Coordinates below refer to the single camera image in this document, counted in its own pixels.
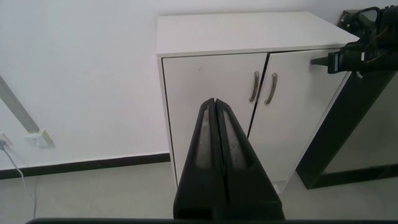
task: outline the floor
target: floor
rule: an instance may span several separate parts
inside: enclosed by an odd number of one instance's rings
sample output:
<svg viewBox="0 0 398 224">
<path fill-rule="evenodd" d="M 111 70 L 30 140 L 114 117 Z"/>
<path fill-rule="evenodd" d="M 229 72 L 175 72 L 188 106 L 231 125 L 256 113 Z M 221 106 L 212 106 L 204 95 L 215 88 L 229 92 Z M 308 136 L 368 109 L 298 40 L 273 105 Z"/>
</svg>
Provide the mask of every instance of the floor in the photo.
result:
<svg viewBox="0 0 398 224">
<path fill-rule="evenodd" d="M 170 163 L 27 177 L 37 217 L 172 218 Z M 295 174 L 280 194 L 286 219 L 398 220 L 398 178 L 307 190 Z M 33 203 L 20 179 L 0 180 L 0 223 L 25 223 Z"/>
</svg>

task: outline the white cable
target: white cable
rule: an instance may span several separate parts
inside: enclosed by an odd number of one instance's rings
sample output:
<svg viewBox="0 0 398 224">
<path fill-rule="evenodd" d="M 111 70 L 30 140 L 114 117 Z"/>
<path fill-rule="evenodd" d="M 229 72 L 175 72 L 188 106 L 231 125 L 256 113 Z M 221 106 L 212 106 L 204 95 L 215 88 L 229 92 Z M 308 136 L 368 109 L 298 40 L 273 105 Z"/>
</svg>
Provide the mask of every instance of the white cable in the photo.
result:
<svg viewBox="0 0 398 224">
<path fill-rule="evenodd" d="M 26 190 L 26 192 L 29 194 L 29 196 L 32 198 L 32 201 L 33 201 L 33 204 L 34 204 L 34 208 L 33 208 L 33 218 L 36 218 L 36 198 L 33 197 L 33 195 L 29 192 L 29 190 L 28 190 L 28 188 L 27 188 L 27 186 L 26 186 L 26 183 L 25 183 L 24 174 L 22 173 L 22 171 L 21 171 L 20 169 L 18 169 L 17 165 L 16 165 L 15 162 L 12 160 L 10 154 L 8 154 L 8 152 L 6 151 L 6 149 L 4 148 L 3 145 L 4 145 L 4 144 L 1 144 L 1 141 L 0 141 L 0 150 L 2 150 L 3 152 L 6 153 L 8 159 L 10 159 L 12 165 L 14 165 L 15 169 L 19 172 L 19 174 L 20 174 L 21 177 L 22 177 L 22 183 L 24 184 L 25 190 Z"/>
</svg>

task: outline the cabinet handle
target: cabinet handle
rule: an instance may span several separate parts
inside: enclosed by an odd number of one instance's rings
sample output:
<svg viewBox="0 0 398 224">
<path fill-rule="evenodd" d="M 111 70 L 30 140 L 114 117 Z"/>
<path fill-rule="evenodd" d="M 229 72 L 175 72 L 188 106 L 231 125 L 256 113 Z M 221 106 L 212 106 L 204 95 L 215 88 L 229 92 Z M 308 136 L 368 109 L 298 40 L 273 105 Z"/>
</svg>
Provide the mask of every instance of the cabinet handle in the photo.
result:
<svg viewBox="0 0 398 224">
<path fill-rule="evenodd" d="M 271 87 L 271 92 L 269 93 L 268 99 L 265 101 L 266 105 L 268 105 L 272 97 L 274 97 L 275 89 L 276 89 L 276 83 L 278 82 L 278 74 L 273 73 L 272 74 L 272 87 Z"/>
<path fill-rule="evenodd" d="M 259 79 L 260 79 L 260 74 L 258 71 L 254 72 L 254 86 L 253 86 L 253 92 L 251 93 L 251 97 L 249 98 L 250 102 L 253 102 L 254 99 L 256 99 L 256 93 L 259 88 Z"/>
</svg>

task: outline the wall outlet plate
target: wall outlet plate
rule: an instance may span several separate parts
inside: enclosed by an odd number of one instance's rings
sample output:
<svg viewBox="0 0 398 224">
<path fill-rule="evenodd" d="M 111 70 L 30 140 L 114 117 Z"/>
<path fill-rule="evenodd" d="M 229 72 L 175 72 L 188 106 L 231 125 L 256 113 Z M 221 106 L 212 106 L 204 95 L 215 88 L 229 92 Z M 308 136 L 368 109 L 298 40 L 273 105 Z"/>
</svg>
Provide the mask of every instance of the wall outlet plate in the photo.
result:
<svg viewBox="0 0 398 224">
<path fill-rule="evenodd" d="M 25 140 L 32 147 L 50 147 L 53 145 L 53 141 L 45 130 L 40 130 L 38 133 L 27 134 L 25 135 Z"/>
<path fill-rule="evenodd" d="M 7 143 L 8 146 L 11 146 L 11 145 L 12 145 L 12 143 L 10 142 L 10 140 L 8 140 L 8 138 L 6 137 L 5 134 L 0 133 L 0 139 L 1 139 L 1 140 L 4 140 L 4 141 Z"/>
</svg>

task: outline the white wall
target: white wall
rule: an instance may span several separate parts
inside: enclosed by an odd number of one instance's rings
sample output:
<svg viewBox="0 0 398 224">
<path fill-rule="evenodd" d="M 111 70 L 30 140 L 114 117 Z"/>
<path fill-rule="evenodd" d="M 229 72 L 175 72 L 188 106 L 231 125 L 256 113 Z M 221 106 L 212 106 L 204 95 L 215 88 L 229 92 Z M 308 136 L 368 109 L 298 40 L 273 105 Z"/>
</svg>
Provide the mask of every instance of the white wall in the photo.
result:
<svg viewBox="0 0 398 224">
<path fill-rule="evenodd" d="M 168 152 L 155 57 L 159 15 L 310 11 L 336 23 L 343 9 L 398 1 L 0 1 L 0 75 L 55 149 L 30 147 L 3 102 L 0 132 L 17 164 Z M 11 164 L 0 154 L 0 169 Z"/>
</svg>

